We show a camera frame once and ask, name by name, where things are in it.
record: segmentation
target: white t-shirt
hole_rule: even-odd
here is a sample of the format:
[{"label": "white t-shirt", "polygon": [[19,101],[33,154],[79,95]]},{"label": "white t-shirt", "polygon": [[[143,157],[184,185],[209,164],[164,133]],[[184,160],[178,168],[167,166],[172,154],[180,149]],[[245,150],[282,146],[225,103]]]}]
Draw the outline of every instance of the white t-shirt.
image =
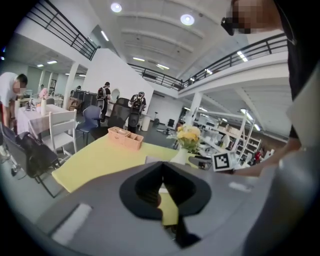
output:
[{"label": "white t-shirt", "polygon": [[9,107],[9,101],[15,101],[17,95],[14,93],[14,83],[18,75],[15,73],[5,72],[0,75],[0,102]]}]

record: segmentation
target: white chair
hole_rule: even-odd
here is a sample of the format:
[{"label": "white chair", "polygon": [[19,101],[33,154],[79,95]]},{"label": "white chair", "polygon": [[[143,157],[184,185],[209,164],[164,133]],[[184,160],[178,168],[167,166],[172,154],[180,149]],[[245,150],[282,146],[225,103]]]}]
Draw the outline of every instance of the white chair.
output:
[{"label": "white chair", "polygon": [[[65,150],[65,145],[73,143],[74,152],[77,153],[76,115],[76,109],[68,112],[49,113],[50,136],[43,138],[42,141],[55,153],[57,153],[58,148],[62,148],[63,153],[67,155],[63,161],[72,156],[71,153]],[[72,136],[67,134],[67,131],[72,131]]]}]

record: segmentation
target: white tablecloth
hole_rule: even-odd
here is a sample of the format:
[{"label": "white tablecloth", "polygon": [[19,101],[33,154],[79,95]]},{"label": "white tablecloth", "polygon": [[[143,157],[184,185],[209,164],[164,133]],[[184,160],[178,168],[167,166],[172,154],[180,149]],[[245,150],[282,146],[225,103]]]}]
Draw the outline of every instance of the white tablecloth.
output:
[{"label": "white tablecloth", "polygon": [[47,114],[42,116],[40,113],[41,107],[37,107],[37,112],[26,111],[25,107],[21,107],[17,112],[17,133],[21,134],[24,132],[29,132],[35,137],[38,137],[38,134],[49,130],[49,112],[59,113],[67,112],[66,109],[49,104],[46,105]]}]

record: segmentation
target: person's arm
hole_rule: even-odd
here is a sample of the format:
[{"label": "person's arm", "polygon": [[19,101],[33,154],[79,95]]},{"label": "person's arm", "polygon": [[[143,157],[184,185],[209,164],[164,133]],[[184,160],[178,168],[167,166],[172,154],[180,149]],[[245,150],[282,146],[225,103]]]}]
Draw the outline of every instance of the person's arm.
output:
[{"label": "person's arm", "polygon": [[252,167],[244,168],[235,170],[234,175],[240,175],[240,176],[254,176],[258,177],[262,171],[263,168],[271,165],[278,165],[280,159],[282,159],[284,156],[289,154],[292,151],[297,151],[301,147],[301,143],[299,139],[297,138],[289,138],[287,144],[275,152],[272,156],[270,156],[267,160],[256,164]]}]

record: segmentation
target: blue chair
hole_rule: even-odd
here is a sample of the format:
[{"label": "blue chair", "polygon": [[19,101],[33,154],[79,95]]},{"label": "blue chair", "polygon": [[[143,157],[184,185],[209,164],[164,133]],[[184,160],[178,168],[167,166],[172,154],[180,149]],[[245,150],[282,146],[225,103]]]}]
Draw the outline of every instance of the blue chair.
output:
[{"label": "blue chair", "polygon": [[83,111],[84,122],[79,123],[76,130],[83,132],[83,140],[85,139],[86,133],[86,145],[88,145],[88,137],[91,129],[97,128],[100,124],[100,112],[101,108],[98,106],[88,106]]}]

